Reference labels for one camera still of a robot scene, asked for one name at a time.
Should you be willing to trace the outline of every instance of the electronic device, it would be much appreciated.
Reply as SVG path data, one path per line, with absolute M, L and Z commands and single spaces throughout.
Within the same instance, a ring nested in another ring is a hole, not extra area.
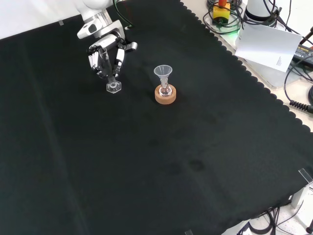
M 294 53 L 294 56 L 293 56 L 292 60 L 294 62 L 298 62 L 301 59 L 309 57 L 311 55 L 313 55 L 313 50 L 311 48 L 305 47 L 303 45 L 299 45 L 297 50 Z M 301 64 L 313 69 L 313 58 L 310 57 L 310 58 L 302 61 Z

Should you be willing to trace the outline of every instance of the white table surface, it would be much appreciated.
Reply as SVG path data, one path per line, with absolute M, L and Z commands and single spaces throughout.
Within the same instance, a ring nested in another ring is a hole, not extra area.
M 181 2 L 184 3 L 184 5 L 190 9 L 193 13 L 196 14 L 196 16 L 202 21 L 202 18 L 205 13 L 207 13 L 207 7 L 206 7 L 206 0 L 181 0 Z M 286 21 L 288 12 L 289 12 L 289 1 L 288 0 L 276 0 L 276 3 L 278 6 L 281 6 L 283 8 L 283 11 L 281 13 L 281 17 L 283 20 Z M 292 8 L 291 8 L 291 16 L 289 19 L 288 25 L 296 30 L 298 33 L 305 36 L 309 33 L 310 28 L 313 26 L 313 20 L 312 20 L 312 11 L 313 8 L 313 1 L 312 0 L 293 0 L 292 1 Z M 220 36 L 216 35 L 219 40 L 222 42 L 222 44 L 227 47 L 229 51 L 231 51 L 233 54 L 235 53 L 235 50 Z M 240 59 L 244 66 L 247 67 L 247 70 L 252 73 L 253 76 L 257 77 L 259 82 L 262 82 L 265 87 L 266 84 L 261 80 L 261 77 L 252 69 L 252 67 L 243 59 Z M 310 104 L 308 101 L 308 92 L 313 84 L 306 81 L 305 79 L 300 79 L 299 81 L 296 81 L 287 87 L 288 95 L 291 99 L 296 100 L 297 102 Z M 289 101 L 285 96 L 284 90 L 271 90 L 273 94 L 277 96 L 278 99 L 283 101 L 285 105 L 287 105 L 290 108 L 290 111 L 295 113 L 296 117 L 300 120 L 302 120 L 302 123 L 306 126 L 308 126 L 311 129 L 311 132 L 313 132 L 313 114 L 300 111 L 296 108 L 293 108 L 289 105 Z

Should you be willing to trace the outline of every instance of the yellow device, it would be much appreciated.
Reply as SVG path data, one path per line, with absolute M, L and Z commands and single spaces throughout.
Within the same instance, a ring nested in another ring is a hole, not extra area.
M 228 23 L 230 16 L 230 3 L 226 3 L 224 7 L 227 8 L 228 10 L 224 8 L 219 8 L 218 6 L 213 7 L 213 19 L 215 20 L 213 21 L 214 24 Z

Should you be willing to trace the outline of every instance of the wooden base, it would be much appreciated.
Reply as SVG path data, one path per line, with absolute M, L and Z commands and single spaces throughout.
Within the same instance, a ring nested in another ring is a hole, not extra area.
M 160 104 L 171 104 L 175 101 L 176 99 L 176 89 L 173 85 L 170 85 L 173 89 L 173 92 L 171 95 L 169 96 L 160 96 L 160 94 L 158 93 L 158 90 L 160 89 L 161 85 L 159 85 L 156 89 L 155 89 L 155 98 L 156 101 Z

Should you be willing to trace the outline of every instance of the black cloth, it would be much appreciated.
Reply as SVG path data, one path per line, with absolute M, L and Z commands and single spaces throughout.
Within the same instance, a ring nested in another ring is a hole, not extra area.
M 190 11 L 119 8 L 138 50 L 116 94 L 90 71 L 80 16 L 0 41 L 1 234 L 220 235 L 306 184 L 310 130 Z M 162 64 L 169 106 L 154 99 Z

